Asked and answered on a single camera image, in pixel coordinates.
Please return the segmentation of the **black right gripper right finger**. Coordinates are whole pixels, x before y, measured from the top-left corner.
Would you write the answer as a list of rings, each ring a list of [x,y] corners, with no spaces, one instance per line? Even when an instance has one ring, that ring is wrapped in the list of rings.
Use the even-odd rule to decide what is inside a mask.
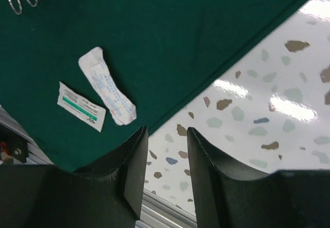
[[[329,171],[267,174],[187,131],[198,227],[329,227]]]

